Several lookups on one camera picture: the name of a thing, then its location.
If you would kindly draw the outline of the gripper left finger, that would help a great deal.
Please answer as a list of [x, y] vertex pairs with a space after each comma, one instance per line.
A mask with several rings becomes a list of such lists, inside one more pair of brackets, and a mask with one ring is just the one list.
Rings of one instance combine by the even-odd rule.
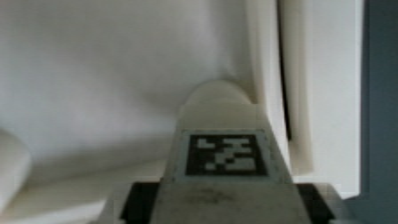
[[159, 182], [134, 182], [116, 188], [104, 207], [104, 224], [150, 224]]

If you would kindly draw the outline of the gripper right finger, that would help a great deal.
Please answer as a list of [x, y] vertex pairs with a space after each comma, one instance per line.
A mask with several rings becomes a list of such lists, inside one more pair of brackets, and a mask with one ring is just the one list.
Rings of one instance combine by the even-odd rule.
[[354, 224], [354, 214], [328, 183], [297, 183], [310, 224]]

